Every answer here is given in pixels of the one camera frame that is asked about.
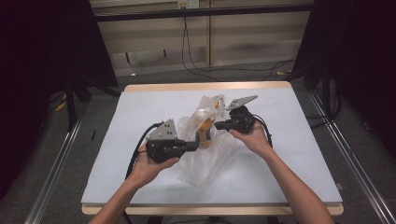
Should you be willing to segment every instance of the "handheld controller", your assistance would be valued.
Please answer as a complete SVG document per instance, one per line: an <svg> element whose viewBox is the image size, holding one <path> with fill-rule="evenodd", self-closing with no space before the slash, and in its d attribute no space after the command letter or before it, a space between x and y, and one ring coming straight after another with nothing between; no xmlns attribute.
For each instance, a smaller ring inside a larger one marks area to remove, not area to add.
<svg viewBox="0 0 396 224"><path fill-rule="evenodd" d="M218 130L226 130L227 132L230 129L234 129L240 133L250 133L256 119L245 107L245 104L256 98L257 95L233 100L226 109L231 110L230 119L215 122L215 127Z"/></svg>
<svg viewBox="0 0 396 224"><path fill-rule="evenodd" d="M175 123L169 119L154 132L146 137L148 156L155 162L161 163L173 157L181 157L186 151L195 151L199 142L186 142L177 139Z"/></svg>

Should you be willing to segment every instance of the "plastic bag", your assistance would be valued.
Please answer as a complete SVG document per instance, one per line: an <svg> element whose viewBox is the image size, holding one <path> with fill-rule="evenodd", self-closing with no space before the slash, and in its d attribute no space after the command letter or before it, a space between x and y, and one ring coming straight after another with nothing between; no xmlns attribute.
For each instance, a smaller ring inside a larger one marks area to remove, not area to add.
<svg viewBox="0 0 396 224"><path fill-rule="evenodd" d="M191 117L178 122L179 138L186 141L199 140L197 131L208 120L224 121L224 96L204 96ZM236 140L224 130L210 127L210 145L200 145L194 152L185 153L179 161L180 179L195 187L209 185L236 158Z"/></svg>

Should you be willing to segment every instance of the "finger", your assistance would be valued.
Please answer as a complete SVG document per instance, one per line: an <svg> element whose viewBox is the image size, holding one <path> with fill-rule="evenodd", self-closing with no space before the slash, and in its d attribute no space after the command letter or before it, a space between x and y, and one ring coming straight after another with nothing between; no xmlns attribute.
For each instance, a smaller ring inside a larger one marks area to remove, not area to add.
<svg viewBox="0 0 396 224"><path fill-rule="evenodd" d="M146 151L146 143L144 143L140 148L137 150L139 152Z"/></svg>
<svg viewBox="0 0 396 224"><path fill-rule="evenodd" d="M179 160L180 160L179 157L174 157L174 158L171 158L171 159L169 159L167 161L164 161L164 162L160 163L160 166L161 166L162 169L166 169L166 168L172 167Z"/></svg>
<svg viewBox="0 0 396 224"><path fill-rule="evenodd" d="M242 137L242 134L241 134L240 132L234 130L234 129L230 129L229 133L230 133L234 138L237 138L237 139L241 139L241 137Z"/></svg>
<svg viewBox="0 0 396 224"><path fill-rule="evenodd" d="M262 124L258 121L258 120L256 120L256 121L254 121L254 127L262 127Z"/></svg>

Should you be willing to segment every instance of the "white tabletop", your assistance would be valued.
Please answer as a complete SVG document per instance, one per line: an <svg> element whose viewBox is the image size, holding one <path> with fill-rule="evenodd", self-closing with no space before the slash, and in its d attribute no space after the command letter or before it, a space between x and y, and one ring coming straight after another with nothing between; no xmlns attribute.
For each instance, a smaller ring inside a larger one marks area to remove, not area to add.
<svg viewBox="0 0 396 224"><path fill-rule="evenodd" d="M190 116L195 111L203 96L218 94L225 96L226 105L232 99L258 95L256 100L247 104L247 108L267 123L279 157L323 202L340 206L342 199L295 93L290 85L281 85L278 88L261 89L123 92L92 167L81 200L84 207L103 205L118 189L124 180L133 150L148 126L170 118L174 119L177 126L180 118ZM131 206L287 204L265 162L240 141L237 141L235 149L236 160L210 185L197 188L181 181L180 165L176 164L140 189L133 197Z"/></svg>

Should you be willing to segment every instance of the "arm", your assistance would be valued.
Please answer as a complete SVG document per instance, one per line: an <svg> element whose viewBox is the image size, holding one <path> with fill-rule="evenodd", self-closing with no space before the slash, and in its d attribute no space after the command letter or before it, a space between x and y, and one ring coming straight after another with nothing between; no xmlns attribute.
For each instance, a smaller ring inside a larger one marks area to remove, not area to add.
<svg viewBox="0 0 396 224"><path fill-rule="evenodd" d="M230 134L244 142L251 151L267 162L299 223L334 223L318 195L269 146L264 130L258 121L254 124L251 133L242 134L230 130Z"/></svg>
<svg viewBox="0 0 396 224"><path fill-rule="evenodd" d="M90 223L117 223L134 194L151 182L161 170L178 162L178 158L172 158L160 164L155 163L149 159L146 145L140 147L139 152L131 174Z"/></svg>

